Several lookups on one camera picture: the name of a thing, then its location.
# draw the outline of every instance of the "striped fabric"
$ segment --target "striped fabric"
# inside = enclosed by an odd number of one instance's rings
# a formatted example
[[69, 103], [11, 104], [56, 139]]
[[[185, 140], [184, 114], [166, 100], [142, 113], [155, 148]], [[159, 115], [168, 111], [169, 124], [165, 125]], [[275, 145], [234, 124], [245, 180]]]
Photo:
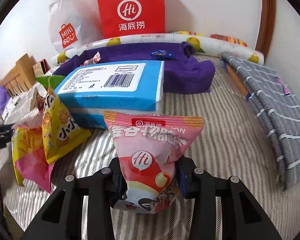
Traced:
[[292, 187], [300, 181], [300, 105], [297, 97], [284, 93], [281, 78], [273, 69], [232, 56], [224, 58], [244, 80], [251, 94], [249, 102], [274, 148], [280, 182], [283, 187]]
[[[269, 139], [250, 106], [219, 63], [212, 60], [216, 74], [211, 92], [195, 95], [164, 95], [164, 113], [198, 115], [205, 118], [204, 129], [185, 155], [213, 176], [236, 175], [245, 183], [264, 208], [282, 239], [293, 239], [300, 230], [300, 183], [287, 191], [278, 186], [276, 160]], [[95, 130], [91, 138], [57, 161], [53, 184], [68, 174], [78, 178], [92, 175], [109, 165], [115, 149], [107, 130]], [[0, 177], [4, 202], [23, 230], [49, 197], [47, 192], [28, 180], [17, 186], [14, 178], [11, 145], [0, 150]], [[217, 234], [221, 239], [221, 201], [217, 203]], [[82, 239], [87, 239], [87, 206], [83, 204]], [[188, 239], [194, 200], [177, 199], [168, 210], [154, 215], [112, 209], [115, 239]]]

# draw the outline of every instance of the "purple cloth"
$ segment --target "purple cloth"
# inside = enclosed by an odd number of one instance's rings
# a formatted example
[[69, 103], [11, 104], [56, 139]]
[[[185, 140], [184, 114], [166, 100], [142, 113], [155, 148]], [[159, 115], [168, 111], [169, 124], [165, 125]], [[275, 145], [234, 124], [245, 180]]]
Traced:
[[0, 114], [3, 113], [4, 108], [6, 107], [9, 101], [10, 95], [7, 92], [4, 86], [0, 86]]
[[84, 51], [62, 64], [54, 74], [67, 76], [87, 59], [99, 51], [99, 63], [126, 61], [126, 60], [155, 60], [150, 55], [157, 50], [166, 50], [176, 59], [165, 60], [163, 91], [177, 94], [197, 94], [210, 92], [210, 85], [214, 76], [215, 67], [212, 61], [198, 62], [191, 55], [194, 48], [187, 42], [180, 43], [131, 43], [113, 45], [99, 49]]

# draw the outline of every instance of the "white wall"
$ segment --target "white wall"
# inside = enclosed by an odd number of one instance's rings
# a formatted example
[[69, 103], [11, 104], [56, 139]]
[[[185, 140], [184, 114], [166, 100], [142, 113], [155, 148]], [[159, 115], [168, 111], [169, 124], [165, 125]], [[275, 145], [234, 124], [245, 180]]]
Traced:
[[[0, 79], [28, 53], [50, 64], [57, 52], [48, 34], [51, 0], [20, 0], [0, 26]], [[261, 0], [165, 0], [166, 31], [233, 36], [255, 47]]]
[[274, 33], [265, 65], [282, 76], [300, 101], [300, 16], [287, 0], [276, 0]]

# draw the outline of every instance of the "yellow bird print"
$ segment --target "yellow bird print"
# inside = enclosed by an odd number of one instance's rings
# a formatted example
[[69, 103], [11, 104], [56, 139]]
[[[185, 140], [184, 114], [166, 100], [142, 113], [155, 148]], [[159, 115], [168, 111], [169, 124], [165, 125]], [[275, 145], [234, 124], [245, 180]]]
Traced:
[[65, 63], [66, 60], [70, 59], [69, 57], [66, 56], [66, 52], [61, 52], [58, 57], [57, 57], [57, 61], [58, 61], [58, 64], [60, 63]]
[[258, 63], [259, 62], [259, 57], [256, 53], [252, 53], [251, 57], [248, 58], [248, 61]]
[[107, 42], [107, 46], [112, 46], [112, 45], [120, 45], [121, 41], [119, 37], [115, 37], [115, 38], [111, 38], [109, 39], [109, 41]]
[[190, 43], [194, 47], [195, 52], [205, 53], [204, 50], [201, 49], [200, 41], [196, 37], [189, 37], [186, 42]]

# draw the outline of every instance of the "red and white candy wrapper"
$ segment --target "red and white candy wrapper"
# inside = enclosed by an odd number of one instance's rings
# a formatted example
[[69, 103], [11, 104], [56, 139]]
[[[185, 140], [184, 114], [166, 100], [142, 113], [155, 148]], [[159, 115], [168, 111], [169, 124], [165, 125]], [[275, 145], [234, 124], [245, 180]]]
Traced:
[[81, 66], [94, 65], [97, 64], [100, 60], [100, 53], [97, 52], [96, 55], [93, 56], [93, 58], [86, 60]]
[[157, 213], [178, 194], [170, 185], [178, 160], [203, 129], [196, 116], [130, 115], [103, 111], [127, 182], [125, 200], [114, 208]]

